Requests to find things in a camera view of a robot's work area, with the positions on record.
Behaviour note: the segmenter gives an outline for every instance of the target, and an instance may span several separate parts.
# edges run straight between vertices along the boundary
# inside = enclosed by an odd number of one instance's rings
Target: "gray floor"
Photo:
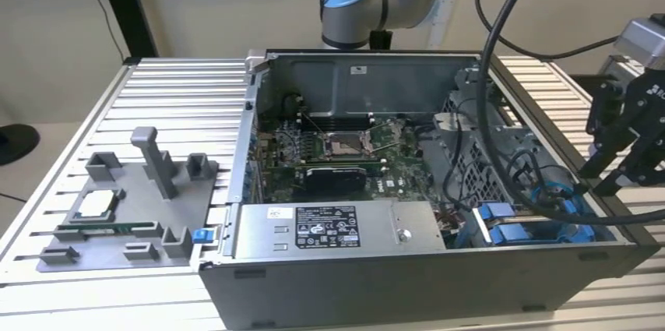
[[[37,124],[42,140],[35,150],[13,164],[0,166],[0,192],[29,199],[54,165],[65,146],[74,136],[79,123]],[[0,235],[14,221],[23,202],[0,197]]]

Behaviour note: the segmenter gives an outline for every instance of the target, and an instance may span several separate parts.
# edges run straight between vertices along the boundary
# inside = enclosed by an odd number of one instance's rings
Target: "white sticker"
[[[270,220],[292,220],[293,208],[269,208]]]
[[[352,75],[368,74],[368,66],[352,66]]]

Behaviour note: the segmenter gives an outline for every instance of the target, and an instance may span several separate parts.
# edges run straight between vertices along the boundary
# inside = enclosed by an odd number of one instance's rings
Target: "power cable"
[[[480,0],[475,0],[476,3],[476,12],[479,13],[480,21],[483,22],[485,28],[488,31],[492,31],[492,24],[489,23],[488,17],[485,16],[485,11],[483,9],[483,4]],[[517,53],[521,53],[523,55],[531,56],[533,58],[539,58],[541,60],[560,60],[563,58],[568,58],[576,55],[580,55],[581,53],[591,51],[592,49],[596,49],[599,47],[603,47],[604,45],[615,43],[616,39],[619,37],[609,37],[605,40],[597,41],[596,43],[592,43],[589,45],[585,45],[584,47],[580,47],[577,49],[573,49],[572,51],[563,52],[563,53],[556,53],[553,55],[543,54],[543,53],[536,53],[529,51],[528,49],[520,47],[516,45],[511,40],[508,40],[505,37],[501,35],[499,36],[499,41],[511,49],[513,49]]]
[[[7,197],[9,199],[17,200],[18,202],[23,202],[23,203],[27,203],[27,202],[29,202],[29,200],[22,199],[21,197],[17,197],[17,196],[9,195],[7,193],[2,193],[2,192],[0,192],[0,196],[2,196],[2,197]]]
[[[545,188],[547,182],[545,177],[543,176],[541,166],[539,165],[537,155],[533,154],[531,150],[520,150],[516,152],[516,154],[511,158],[509,164],[507,165],[507,171],[511,172],[516,162],[519,162],[520,157],[523,157],[524,155],[528,155],[529,160],[532,161],[532,168],[535,173],[537,174],[539,185]]]
[[[109,34],[111,35],[111,40],[114,41],[115,49],[118,49],[118,53],[121,55],[121,62],[123,62],[125,55],[123,55],[123,51],[121,50],[121,46],[118,45],[118,40],[115,39],[114,30],[111,29],[111,21],[109,18],[109,12],[106,11],[105,4],[102,4],[102,0],[97,0],[97,2],[101,5],[102,12],[105,12],[106,27],[109,28]]]
[[[591,217],[580,216],[577,214],[568,214],[556,211],[555,206],[560,205],[561,200],[545,200],[545,205],[539,205],[533,203],[532,200],[517,190],[516,185],[512,181],[511,175],[507,172],[501,164],[500,150],[495,144],[492,138],[492,132],[489,128],[489,118],[488,118],[488,97],[485,91],[488,89],[488,77],[489,77],[489,63],[492,59],[492,54],[495,53],[495,47],[500,40],[500,33],[504,29],[504,25],[511,16],[511,12],[516,6],[519,0],[507,0],[504,7],[501,8],[497,20],[492,31],[489,32],[488,41],[485,43],[481,59],[480,59],[480,70],[479,70],[479,81],[476,84],[476,99],[477,99],[477,115],[479,115],[479,129],[483,138],[483,143],[488,153],[489,162],[495,168],[495,173],[499,179],[504,183],[511,196],[517,202],[520,202],[528,209],[531,209],[536,214],[551,218],[552,220],[559,220],[569,224],[589,224],[589,225],[627,225],[627,224],[646,224],[655,220],[665,219],[665,210],[658,210],[655,212],[643,213],[632,216],[617,216],[617,217]]]

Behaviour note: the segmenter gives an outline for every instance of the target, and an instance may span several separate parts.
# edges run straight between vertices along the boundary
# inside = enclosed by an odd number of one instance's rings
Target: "circuit board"
[[[302,131],[297,121],[284,121],[260,138],[265,202],[440,200],[414,127],[405,118],[376,118],[365,130],[330,132]],[[364,185],[313,195],[308,182],[313,171],[354,172]]]

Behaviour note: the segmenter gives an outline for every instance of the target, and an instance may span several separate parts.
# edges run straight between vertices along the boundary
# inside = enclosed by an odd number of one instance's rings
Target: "beige wall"
[[[483,0],[495,21],[504,0]],[[531,51],[559,53],[617,35],[631,18],[665,10],[665,0],[520,0],[503,35]],[[488,31],[473,0],[457,0],[444,47],[481,48]],[[497,53],[512,53],[499,47]],[[569,72],[596,72],[612,53],[607,46],[560,61]]]
[[[250,48],[318,48],[318,0],[143,0],[159,49],[177,57],[242,57]],[[429,28],[396,33],[423,48]]]
[[[501,1],[485,0],[489,14]],[[143,4],[165,55],[242,57],[250,48],[321,45],[317,0],[143,0]],[[505,33],[533,50],[563,51],[619,33],[632,16],[663,10],[664,4],[665,0],[521,0]],[[83,120],[119,68],[97,1],[0,0],[0,6],[3,110],[17,121]],[[398,31],[394,45],[423,48],[428,36],[427,26]],[[479,48],[485,36],[473,1],[457,0],[445,48]],[[575,72],[595,72],[609,51],[564,65]]]
[[[0,106],[13,121],[85,119],[121,65],[103,18],[95,0],[0,0]]]

